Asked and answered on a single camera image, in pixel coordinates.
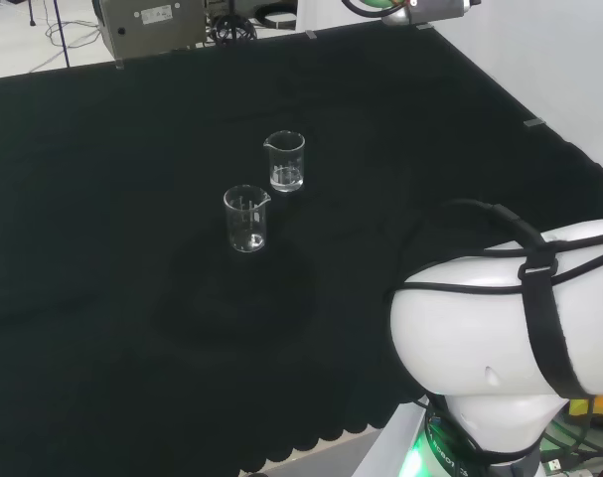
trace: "green led light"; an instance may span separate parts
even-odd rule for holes
[[[421,432],[413,447],[407,452],[398,477],[431,477],[420,453],[423,445],[427,445],[427,442],[424,432]]]
[[[420,451],[414,447],[407,452],[407,456],[404,458],[398,477],[416,477],[421,468],[422,457],[420,457]]]
[[[391,0],[363,0],[363,3],[376,8],[389,8],[394,5]]]

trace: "glass beaker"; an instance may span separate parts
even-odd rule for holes
[[[243,252],[265,245],[265,205],[270,196],[259,187],[235,186],[224,194],[230,245]]]
[[[279,131],[263,143],[270,159],[270,185],[284,194],[303,186],[305,137],[298,132]]]

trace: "white wall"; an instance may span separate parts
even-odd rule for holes
[[[369,20],[352,13],[341,0],[299,0],[297,32],[323,30],[366,21]]]
[[[303,30],[353,23],[340,0],[299,1]],[[603,0],[483,0],[435,27],[603,165]]]

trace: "label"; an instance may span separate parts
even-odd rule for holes
[[[458,465],[458,475],[461,477],[469,477],[469,472],[467,472],[467,470],[462,466],[462,464],[460,464],[456,460],[451,450],[443,442],[436,439],[432,432],[432,425],[433,424],[431,424],[430,422],[426,422],[425,431],[427,440],[429,441],[429,446],[431,447],[431,450],[433,451],[433,454],[436,456],[436,459],[438,460],[440,465],[444,467],[444,470],[446,470],[449,475],[456,475],[455,466]]]
[[[151,23],[164,22],[165,20],[173,19],[173,11],[171,5],[164,5],[162,7],[149,8],[148,10],[142,10],[142,24],[150,25]]]

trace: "green light ring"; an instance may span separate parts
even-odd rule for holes
[[[375,8],[393,7],[393,3],[391,3],[391,0],[361,0],[361,1],[368,6],[375,7]]]

